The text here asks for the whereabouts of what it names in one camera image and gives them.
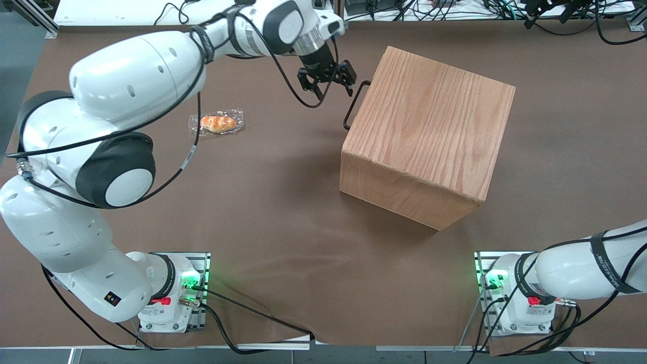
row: floor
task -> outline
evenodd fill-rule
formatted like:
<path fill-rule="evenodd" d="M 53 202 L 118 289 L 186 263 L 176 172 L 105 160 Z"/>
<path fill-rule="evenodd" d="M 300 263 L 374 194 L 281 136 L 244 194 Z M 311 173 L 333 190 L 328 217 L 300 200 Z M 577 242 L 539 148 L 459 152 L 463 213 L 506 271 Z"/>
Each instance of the floor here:
<path fill-rule="evenodd" d="M 31 74 L 44 44 L 45 31 L 33 27 L 15 13 L 0 12 L 0 149 L 5 150 L 11 136 L 16 113 L 22 103 Z M 0 364 L 64 364 L 69 349 L 0 349 Z M 170 364 L 170 363 L 264 363 L 264 364 L 461 364 L 469 353 L 449 352 L 378 352 L 375 347 L 340 347 L 312 345 L 309 351 L 273 351 L 254 356 L 238 356 L 228 350 L 196 349 L 165 352 L 121 352 L 115 349 L 85 349 L 83 364 Z M 597 353 L 595 363 L 633 364 L 646 362 L 647 354 Z M 474 364 L 562 364 L 576 363 L 565 352 L 551 352 L 540 356 L 491 358 L 480 354 Z"/>

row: black metal handle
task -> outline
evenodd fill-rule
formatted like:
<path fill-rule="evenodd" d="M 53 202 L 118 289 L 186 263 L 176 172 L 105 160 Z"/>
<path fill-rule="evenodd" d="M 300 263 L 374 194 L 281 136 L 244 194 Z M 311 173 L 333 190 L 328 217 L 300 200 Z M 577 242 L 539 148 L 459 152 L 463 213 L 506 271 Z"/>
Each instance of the black metal handle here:
<path fill-rule="evenodd" d="M 360 96 L 360 93 L 362 92 L 362 88 L 364 88 L 364 86 L 370 86 L 370 85 L 371 85 L 371 81 L 369 81 L 369 80 L 362 81 L 362 83 L 360 84 L 360 87 L 357 89 L 357 93 L 355 94 L 355 98 L 353 99 L 353 102 L 351 102 L 351 106 L 350 106 L 350 108 L 348 108 L 348 112 L 346 113 L 346 117 L 344 118 L 344 129 L 346 129 L 346 130 L 351 129 L 351 126 L 348 125 L 348 117 L 350 117 L 351 112 L 353 112 L 353 108 L 355 107 L 355 102 L 357 102 L 357 98 Z"/>

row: plastic wrapper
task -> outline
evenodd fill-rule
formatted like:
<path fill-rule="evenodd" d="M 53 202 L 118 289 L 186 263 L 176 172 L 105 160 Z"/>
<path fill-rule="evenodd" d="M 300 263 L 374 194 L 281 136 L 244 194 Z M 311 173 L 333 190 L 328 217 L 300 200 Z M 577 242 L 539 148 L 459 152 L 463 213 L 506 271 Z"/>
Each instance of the plastic wrapper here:
<path fill-rule="evenodd" d="M 238 109 L 220 110 L 215 113 L 204 114 L 202 115 L 201 120 L 199 130 L 200 139 L 226 137 L 227 135 L 237 134 L 245 129 L 245 115 Z M 191 115 L 189 118 L 189 129 L 191 129 L 192 135 L 195 136 L 195 133 L 198 131 L 197 128 L 198 117 L 196 115 Z"/>

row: equipment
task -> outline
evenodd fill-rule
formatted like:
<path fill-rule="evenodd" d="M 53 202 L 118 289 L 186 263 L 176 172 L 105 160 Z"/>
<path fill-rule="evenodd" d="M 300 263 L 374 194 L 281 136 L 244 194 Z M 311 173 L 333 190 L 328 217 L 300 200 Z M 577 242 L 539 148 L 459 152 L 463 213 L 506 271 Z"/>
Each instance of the equipment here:
<path fill-rule="evenodd" d="M 124 255 L 99 209 L 134 205 L 168 184 L 144 196 L 155 179 L 153 141 L 135 130 L 196 95 L 204 64 L 223 55 L 276 61 L 291 53 L 304 65 L 303 88 L 320 102 L 319 82 L 352 93 L 350 63 L 338 65 L 326 44 L 344 33 L 338 16 L 314 10 L 310 0 L 220 5 L 190 32 L 145 34 L 85 57 L 70 70 L 72 93 L 38 94 L 19 112 L 19 150 L 10 156 L 18 157 L 20 176 L 0 190 L 0 213 L 58 282 L 109 321 L 139 314 L 148 331 L 183 332 L 186 312 L 199 305 L 190 288 L 202 277 L 186 258 Z M 197 139 L 173 178 L 196 146 Z"/>
<path fill-rule="evenodd" d="M 555 305 L 647 290 L 647 220 L 548 247 L 506 254 L 481 276 L 498 324 L 492 336 L 550 334 Z M 628 274 L 622 279 L 623 272 Z"/>

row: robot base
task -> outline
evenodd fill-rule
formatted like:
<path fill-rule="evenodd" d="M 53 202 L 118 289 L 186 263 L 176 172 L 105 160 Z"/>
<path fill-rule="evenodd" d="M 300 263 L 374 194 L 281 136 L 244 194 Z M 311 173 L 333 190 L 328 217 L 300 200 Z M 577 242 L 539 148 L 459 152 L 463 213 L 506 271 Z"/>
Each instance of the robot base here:
<path fill-rule="evenodd" d="M 183 306 L 179 299 L 189 299 L 195 305 L 206 304 L 203 292 L 183 288 L 189 280 L 205 286 L 209 278 L 211 253 L 172 253 L 155 252 L 168 255 L 175 265 L 174 287 L 168 294 L 170 304 L 156 302 L 146 306 L 137 316 L 141 332 L 182 333 L 204 330 L 206 312 L 201 307 Z"/>
<path fill-rule="evenodd" d="M 528 298 L 519 290 L 514 295 L 512 291 L 517 285 L 514 276 L 514 266 L 521 254 L 531 252 L 499 252 L 487 251 L 474 254 L 476 272 L 479 279 L 479 289 L 483 310 L 499 298 L 512 297 L 505 311 L 501 310 L 505 302 L 494 304 L 485 318 L 485 328 L 490 330 L 498 315 L 501 319 L 493 328 L 492 337 L 509 335 L 547 335 L 551 333 L 551 321 L 555 315 L 555 303 L 549 305 L 530 305 Z M 496 285 L 493 290 L 483 290 L 482 287 Z"/>

